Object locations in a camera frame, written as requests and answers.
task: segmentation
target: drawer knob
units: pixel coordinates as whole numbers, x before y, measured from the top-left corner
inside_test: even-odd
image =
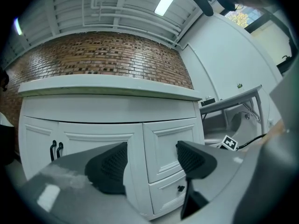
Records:
[[[185,186],[178,186],[178,191],[182,192],[185,189]]]

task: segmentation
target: white ceiling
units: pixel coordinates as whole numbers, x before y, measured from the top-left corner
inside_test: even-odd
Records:
[[[159,16],[154,13],[159,1],[35,0],[19,17],[23,34],[12,28],[1,66],[45,41],[86,31],[130,33],[174,47],[202,11],[193,0],[174,0]]]

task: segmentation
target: drawer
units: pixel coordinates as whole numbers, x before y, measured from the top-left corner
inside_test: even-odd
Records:
[[[163,180],[149,184],[154,214],[167,209],[174,210],[183,205],[187,189],[185,177],[186,175],[182,170]],[[179,191],[179,186],[184,187],[181,192]]]
[[[143,135],[149,183],[182,170],[176,148],[179,140],[200,140],[197,118],[144,123]]]

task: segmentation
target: tree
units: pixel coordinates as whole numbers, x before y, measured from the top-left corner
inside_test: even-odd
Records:
[[[240,27],[245,28],[248,26],[248,14],[244,13],[233,13],[227,16],[228,19],[232,20],[233,22],[237,23]]]

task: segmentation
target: cabinet panel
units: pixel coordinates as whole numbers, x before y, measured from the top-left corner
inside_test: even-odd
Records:
[[[197,119],[180,119],[143,124],[149,183],[182,170],[176,144],[179,140],[199,143]]]
[[[50,146],[53,140],[57,141],[57,146],[53,148],[56,158],[58,122],[22,117],[20,125],[21,160],[26,178],[30,179],[51,162]]]
[[[146,172],[142,124],[78,124],[59,122],[59,141],[66,154],[119,142],[128,143],[124,185],[130,203],[147,217],[153,215]]]
[[[154,214],[181,206],[184,203],[186,189],[187,182],[183,170],[163,180],[149,184]]]

